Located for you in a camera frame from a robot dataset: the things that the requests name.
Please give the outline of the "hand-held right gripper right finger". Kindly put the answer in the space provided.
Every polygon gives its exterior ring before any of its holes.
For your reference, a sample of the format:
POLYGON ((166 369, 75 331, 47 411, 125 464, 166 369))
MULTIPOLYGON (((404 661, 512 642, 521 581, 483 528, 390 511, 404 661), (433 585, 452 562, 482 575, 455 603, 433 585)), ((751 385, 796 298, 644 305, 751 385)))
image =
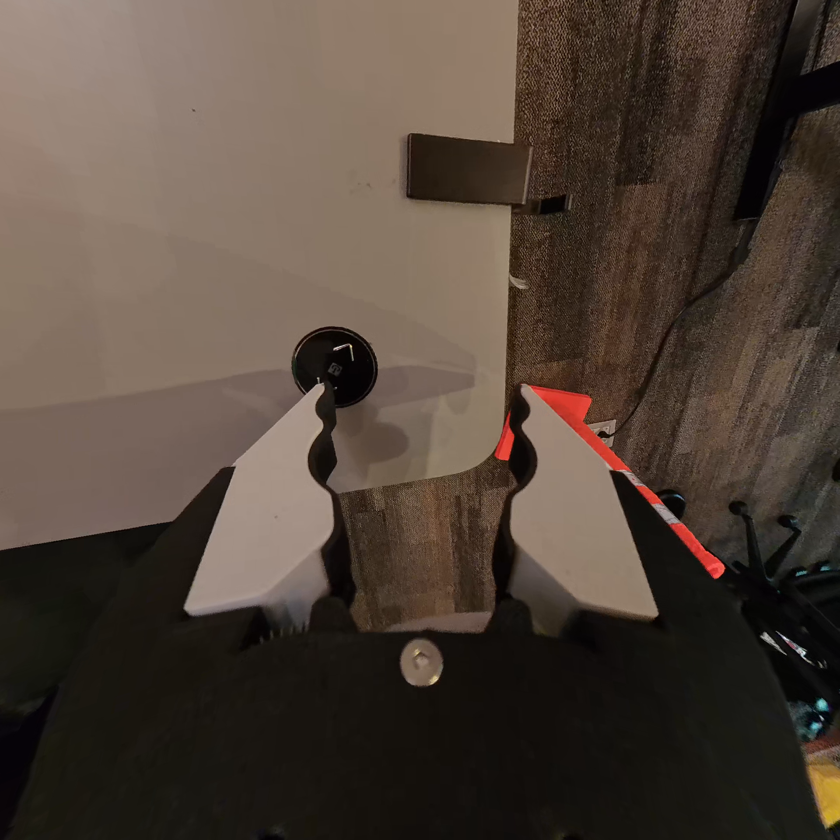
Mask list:
POLYGON ((529 385, 511 400, 514 487, 492 550, 497 602, 515 599, 539 634, 581 613, 651 623, 658 608, 613 472, 529 385))

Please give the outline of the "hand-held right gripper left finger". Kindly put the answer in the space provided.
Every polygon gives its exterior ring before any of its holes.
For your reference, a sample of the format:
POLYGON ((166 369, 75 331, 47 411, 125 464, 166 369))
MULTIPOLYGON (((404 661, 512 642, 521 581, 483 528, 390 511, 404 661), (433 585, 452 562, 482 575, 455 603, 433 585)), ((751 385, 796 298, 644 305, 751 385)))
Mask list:
POLYGON ((324 597, 354 602, 350 542, 329 479, 338 464, 333 388, 317 384, 233 467, 184 609, 263 611, 303 627, 324 597))

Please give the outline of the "red-orange bag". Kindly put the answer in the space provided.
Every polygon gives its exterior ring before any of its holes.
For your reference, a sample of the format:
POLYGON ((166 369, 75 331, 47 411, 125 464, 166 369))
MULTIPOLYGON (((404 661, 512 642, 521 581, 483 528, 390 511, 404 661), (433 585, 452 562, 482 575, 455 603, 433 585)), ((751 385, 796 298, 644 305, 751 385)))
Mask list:
POLYGON ((635 476, 622 459, 604 443, 598 434, 585 423, 585 415, 592 404, 590 396, 534 385, 531 386, 531 389, 605 461, 609 469, 624 475, 636 487, 713 579, 719 580, 723 576, 726 570, 723 562, 705 549, 692 531, 666 506, 665 493, 657 494, 649 489, 641 479, 635 476))

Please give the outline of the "dark desk clamp bracket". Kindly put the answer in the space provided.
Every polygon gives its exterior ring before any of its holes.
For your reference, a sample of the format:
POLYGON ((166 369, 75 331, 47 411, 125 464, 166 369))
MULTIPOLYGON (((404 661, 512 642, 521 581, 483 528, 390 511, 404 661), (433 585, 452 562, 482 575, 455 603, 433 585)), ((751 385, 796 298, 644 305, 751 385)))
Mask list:
POLYGON ((529 194, 533 148, 429 133, 406 136, 406 197, 415 201, 509 207, 553 216, 571 210, 571 196, 529 194))

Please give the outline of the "black table frame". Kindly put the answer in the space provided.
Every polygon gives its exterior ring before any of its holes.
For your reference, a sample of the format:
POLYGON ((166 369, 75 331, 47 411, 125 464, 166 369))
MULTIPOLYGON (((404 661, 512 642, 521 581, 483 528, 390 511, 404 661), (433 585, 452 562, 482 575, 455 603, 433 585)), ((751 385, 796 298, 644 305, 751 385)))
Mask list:
POLYGON ((829 2, 791 3, 778 59, 753 138, 738 201, 736 223, 757 222, 781 173, 785 149, 800 117, 839 103, 839 63, 806 70, 812 43, 829 2))

